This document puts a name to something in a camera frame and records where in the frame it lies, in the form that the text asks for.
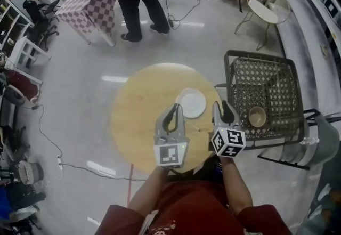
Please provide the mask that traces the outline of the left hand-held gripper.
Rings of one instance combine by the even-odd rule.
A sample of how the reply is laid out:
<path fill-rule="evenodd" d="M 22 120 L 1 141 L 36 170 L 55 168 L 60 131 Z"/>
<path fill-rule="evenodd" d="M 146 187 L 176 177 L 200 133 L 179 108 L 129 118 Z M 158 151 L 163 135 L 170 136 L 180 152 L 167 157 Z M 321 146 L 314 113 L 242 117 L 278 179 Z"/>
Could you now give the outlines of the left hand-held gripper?
<path fill-rule="evenodd" d="M 180 104 L 167 107 L 156 120 L 154 136 L 156 165 L 162 168 L 181 168 L 189 147 L 185 136 L 185 119 Z"/>

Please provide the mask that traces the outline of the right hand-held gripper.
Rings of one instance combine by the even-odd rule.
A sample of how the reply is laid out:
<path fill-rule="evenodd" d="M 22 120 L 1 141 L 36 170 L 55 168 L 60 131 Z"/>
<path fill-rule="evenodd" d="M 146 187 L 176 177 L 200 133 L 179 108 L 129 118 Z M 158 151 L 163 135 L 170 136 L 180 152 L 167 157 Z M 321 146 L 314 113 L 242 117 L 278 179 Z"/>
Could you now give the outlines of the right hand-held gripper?
<path fill-rule="evenodd" d="M 217 101 L 212 106 L 214 129 L 210 137 L 210 151 L 219 157 L 234 158 L 245 149 L 246 134 L 233 106 L 223 100 L 222 107 L 223 114 Z"/>

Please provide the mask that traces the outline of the beige ceramic cup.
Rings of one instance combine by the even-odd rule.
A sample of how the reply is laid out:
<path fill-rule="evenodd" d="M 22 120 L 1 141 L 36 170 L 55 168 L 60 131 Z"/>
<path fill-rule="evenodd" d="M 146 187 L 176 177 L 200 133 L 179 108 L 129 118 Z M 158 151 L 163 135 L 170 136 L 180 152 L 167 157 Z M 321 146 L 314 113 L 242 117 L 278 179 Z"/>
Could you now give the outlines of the beige ceramic cup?
<path fill-rule="evenodd" d="M 262 107 L 254 106 L 250 109 L 248 118 L 253 127 L 260 128 L 266 122 L 266 112 Z"/>

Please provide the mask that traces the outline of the white round plate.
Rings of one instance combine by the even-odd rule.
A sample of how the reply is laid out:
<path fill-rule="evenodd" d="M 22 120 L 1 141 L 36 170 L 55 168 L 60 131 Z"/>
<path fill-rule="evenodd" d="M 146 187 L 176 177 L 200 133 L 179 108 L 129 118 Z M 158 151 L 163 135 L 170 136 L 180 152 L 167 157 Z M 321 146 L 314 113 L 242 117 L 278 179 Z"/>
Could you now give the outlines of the white round plate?
<path fill-rule="evenodd" d="M 187 119 L 199 118 L 206 109 L 205 96 L 195 88 L 183 89 L 175 102 L 181 105 L 183 115 Z"/>

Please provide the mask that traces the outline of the person's left forearm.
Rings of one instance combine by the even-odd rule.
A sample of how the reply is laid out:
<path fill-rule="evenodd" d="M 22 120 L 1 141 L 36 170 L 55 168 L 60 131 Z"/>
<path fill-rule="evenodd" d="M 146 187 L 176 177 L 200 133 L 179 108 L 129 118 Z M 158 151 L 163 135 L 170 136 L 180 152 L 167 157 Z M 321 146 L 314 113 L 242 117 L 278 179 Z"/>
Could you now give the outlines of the person's left forearm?
<path fill-rule="evenodd" d="M 168 175 L 169 169 L 156 167 L 135 193 L 127 208 L 144 216 L 150 214 L 158 201 L 164 185 L 167 183 Z"/>

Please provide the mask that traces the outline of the person's right forearm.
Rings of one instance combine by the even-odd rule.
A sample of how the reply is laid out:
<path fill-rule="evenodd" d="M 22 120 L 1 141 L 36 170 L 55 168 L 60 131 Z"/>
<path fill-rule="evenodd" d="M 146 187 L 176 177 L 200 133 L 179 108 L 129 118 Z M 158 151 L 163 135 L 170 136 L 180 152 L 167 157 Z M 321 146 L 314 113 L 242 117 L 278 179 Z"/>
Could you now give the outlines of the person's right forearm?
<path fill-rule="evenodd" d="M 220 162 L 229 207 L 238 215 L 245 208 L 253 207 L 250 191 L 232 158 L 220 157 Z"/>

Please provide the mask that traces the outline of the metal mesh basket cart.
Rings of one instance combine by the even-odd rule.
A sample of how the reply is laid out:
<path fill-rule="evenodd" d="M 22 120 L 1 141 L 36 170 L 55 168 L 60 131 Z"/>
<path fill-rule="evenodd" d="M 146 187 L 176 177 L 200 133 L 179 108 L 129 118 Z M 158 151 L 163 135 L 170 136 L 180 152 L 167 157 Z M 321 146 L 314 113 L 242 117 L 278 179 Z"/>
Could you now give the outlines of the metal mesh basket cart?
<path fill-rule="evenodd" d="M 292 60 L 261 54 L 228 50 L 224 56 L 227 102 L 240 118 L 249 149 L 260 149 L 301 141 L 304 114 L 301 89 Z M 252 107 L 262 107 L 266 122 L 260 128 L 249 122 Z"/>

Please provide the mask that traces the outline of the person's black trousers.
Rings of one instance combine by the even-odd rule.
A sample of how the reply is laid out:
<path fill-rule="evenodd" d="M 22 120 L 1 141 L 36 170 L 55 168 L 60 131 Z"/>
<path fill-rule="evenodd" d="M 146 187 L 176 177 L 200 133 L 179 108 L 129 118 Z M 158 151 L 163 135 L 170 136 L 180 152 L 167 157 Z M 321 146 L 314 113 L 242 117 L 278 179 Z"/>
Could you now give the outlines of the person's black trousers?
<path fill-rule="evenodd" d="M 223 185 L 221 162 L 217 155 L 208 158 L 202 168 L 192 177 L 193 180 L 208 181 Z"/>

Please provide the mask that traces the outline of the person's red shirt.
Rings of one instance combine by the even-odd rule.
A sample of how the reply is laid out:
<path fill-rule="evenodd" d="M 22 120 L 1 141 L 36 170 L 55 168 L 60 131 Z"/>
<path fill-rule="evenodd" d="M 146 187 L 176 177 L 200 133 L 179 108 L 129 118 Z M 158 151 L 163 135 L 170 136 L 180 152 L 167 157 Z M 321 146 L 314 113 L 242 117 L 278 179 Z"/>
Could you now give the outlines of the person's red shirt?
<path fill-rule="evenodd" d="M 272 205 L 252 206 L 234 215 L 221 185 L 174 182 L 163 189 L 154 210 L 142 216 L 111 205 L 95 235 L 291 235 Z"/>

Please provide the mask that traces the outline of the white metal shelf rack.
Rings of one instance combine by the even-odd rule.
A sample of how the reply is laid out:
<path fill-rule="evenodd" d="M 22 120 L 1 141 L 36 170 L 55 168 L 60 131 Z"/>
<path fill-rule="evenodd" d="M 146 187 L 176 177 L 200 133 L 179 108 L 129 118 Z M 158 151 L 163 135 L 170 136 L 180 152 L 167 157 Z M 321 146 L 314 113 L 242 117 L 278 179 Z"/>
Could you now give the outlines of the white metal shelf rack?
<path fill-rule="evenodd" d="M 303 107 L 341 117 L 341 29 L 320 0 L 287 0 L 289 18 L 277 26 L 285 57 L 295 63 Z M 325 45 L 325 60 L 320 46 Z"/>

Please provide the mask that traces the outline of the pink checkered cloth table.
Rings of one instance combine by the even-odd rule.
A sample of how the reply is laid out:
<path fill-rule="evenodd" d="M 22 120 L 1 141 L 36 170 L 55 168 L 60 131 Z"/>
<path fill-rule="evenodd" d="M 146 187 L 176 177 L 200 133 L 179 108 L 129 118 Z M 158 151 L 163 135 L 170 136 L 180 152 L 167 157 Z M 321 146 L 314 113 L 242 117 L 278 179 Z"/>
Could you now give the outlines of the pink checkered cloth table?
<path fill-rule="evenodd" d="M 110 47 L 116 45 L 114 38 L 116 0 L 66 0 L 56 16 L 67 23 L 88 44 L 87 34 L 98 30 Z"/>

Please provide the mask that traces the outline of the grey woven basket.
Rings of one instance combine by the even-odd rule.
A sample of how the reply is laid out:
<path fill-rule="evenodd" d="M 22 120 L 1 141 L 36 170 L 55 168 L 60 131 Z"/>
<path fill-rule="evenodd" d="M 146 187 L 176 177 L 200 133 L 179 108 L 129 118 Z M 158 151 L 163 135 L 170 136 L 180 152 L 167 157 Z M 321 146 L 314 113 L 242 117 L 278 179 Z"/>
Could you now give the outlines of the grey woven basket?
<path fill-rule="evenodd" d="M 17 167 L 20 180 L 23 184 L 31 185 L 44 178 L 44 172 L 39 163 L 20 161 Z"/>

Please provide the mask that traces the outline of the silver pod black square print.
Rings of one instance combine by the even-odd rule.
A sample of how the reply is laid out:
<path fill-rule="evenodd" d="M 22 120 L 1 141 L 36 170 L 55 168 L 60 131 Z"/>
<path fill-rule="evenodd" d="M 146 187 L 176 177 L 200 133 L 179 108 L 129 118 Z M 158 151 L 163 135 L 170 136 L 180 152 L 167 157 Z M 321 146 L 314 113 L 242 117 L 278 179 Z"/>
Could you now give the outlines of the silver pod black square print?
<path fill-rule="evenodd" d="M 341 15 L 341 3 L 338 0 L 324 0 L 324 7 L 333 20 L 337 20 Z"/>

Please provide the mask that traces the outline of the small white table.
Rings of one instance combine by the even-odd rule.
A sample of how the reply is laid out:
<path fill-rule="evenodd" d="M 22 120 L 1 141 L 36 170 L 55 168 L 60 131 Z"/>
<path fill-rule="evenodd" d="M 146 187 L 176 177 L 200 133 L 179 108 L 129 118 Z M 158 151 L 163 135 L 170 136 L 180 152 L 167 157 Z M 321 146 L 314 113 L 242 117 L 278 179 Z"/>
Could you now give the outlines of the small white table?
<path fill-rule="evenodd" d="M 51 55 L 49 55 L 46 51 L 41 49 L 25 36 L 23 38 L 20 38 L 15 43 L 10 56 L 6 59 L 4 68 L 14 70 L 14 68 L 16 68 L 19 64 L 22 55 L 34 63 L 36 61 L 36 58 L 31 55 L 32 50 L 46 56 L 49 60 L 52 58 Z"/>

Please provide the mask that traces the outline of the white wall shelf unit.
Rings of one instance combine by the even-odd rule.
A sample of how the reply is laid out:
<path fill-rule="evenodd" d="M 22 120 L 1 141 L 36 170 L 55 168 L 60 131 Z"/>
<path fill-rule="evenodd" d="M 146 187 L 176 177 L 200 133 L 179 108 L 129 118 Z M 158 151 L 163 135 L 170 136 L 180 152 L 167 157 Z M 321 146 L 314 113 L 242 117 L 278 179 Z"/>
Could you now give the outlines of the white wall shelf unit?
<path fill-rule="evenodd" d="M 0 0 L 0 51 L 10 56 L 16 42 L 33 26 L 10 0 Z"/>

